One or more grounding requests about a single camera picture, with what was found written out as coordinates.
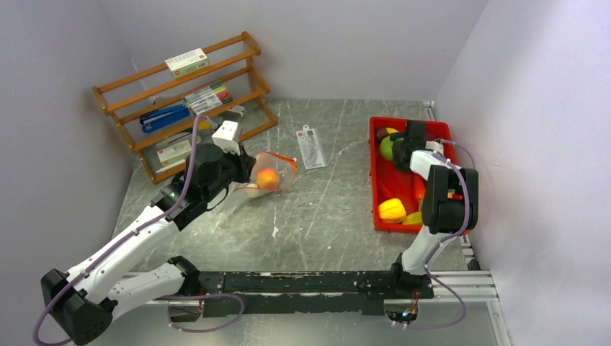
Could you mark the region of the green cabbage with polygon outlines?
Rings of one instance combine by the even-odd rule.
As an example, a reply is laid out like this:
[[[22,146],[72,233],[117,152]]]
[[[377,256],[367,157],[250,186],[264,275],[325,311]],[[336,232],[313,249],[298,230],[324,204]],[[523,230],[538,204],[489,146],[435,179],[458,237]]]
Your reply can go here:
[[[379,152],[385,160],[393,161],[393,142],[389,136],[380,142]]]

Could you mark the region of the dark purple passion fruit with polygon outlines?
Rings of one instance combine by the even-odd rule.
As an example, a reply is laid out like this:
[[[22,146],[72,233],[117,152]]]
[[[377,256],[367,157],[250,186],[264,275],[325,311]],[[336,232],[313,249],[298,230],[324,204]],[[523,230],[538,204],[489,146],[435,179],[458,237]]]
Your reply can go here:
[[[389,136],[389,131],[387,128],[378,128],[375,131],[375,141],[378,143],[381,142],[387,136]]]

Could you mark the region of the orange peach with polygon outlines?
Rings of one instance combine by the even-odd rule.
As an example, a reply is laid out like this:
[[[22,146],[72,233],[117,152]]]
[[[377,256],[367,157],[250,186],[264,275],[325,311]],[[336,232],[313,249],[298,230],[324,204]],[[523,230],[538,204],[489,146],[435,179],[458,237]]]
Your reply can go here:
[[[256,174],[256,184],[262,190],[276,190],[280,180],[279,172],[272,167],[263,168]]]

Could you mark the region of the clear zip bag orange zipper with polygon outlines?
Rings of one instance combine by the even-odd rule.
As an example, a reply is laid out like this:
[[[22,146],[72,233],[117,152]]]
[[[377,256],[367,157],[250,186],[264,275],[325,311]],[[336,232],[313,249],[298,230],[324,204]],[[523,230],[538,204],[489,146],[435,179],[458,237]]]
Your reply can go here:
[[[233,195],[252,199],[286,190],[294,184],[297,173],[294,158],[270,151],[257,152],[254,158],[255,165],[250,174],[250,182],[237,185],[232,191]]]

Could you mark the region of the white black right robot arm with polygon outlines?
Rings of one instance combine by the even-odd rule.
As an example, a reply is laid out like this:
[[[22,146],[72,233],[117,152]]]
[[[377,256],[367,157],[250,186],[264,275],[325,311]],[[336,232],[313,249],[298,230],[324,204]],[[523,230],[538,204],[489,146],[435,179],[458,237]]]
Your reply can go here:
[[[426,131],[425,122],[408,120],[405,131],[390,135],[395,169],[413,172],[425,182],[423,226],[391,268],[388,287],[396,298],[407,298],[417,285],[426,285],[440,252],[478,221],[478,171],[428,148]]]

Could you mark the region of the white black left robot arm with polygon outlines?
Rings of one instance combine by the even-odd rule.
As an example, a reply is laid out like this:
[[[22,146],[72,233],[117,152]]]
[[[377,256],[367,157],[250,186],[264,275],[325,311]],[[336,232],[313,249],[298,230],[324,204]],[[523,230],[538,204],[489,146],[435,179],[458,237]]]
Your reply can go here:
[[[129,227],[80,264],[65,272],[52,269],[42,277],[45,310],[35,324],[34,342],[43,344],[39,331],[46,316],[52,316],[70,342],[86,345],[149,301],[207,298],[200,271],[183,256],[128,280],[124,276],[160,243],[211,211],[210,202],[232,183],[248,183],[256,162],[242,145],[236,152],[212,143],[196,146],[187,158],[187,171],[176,174]]]

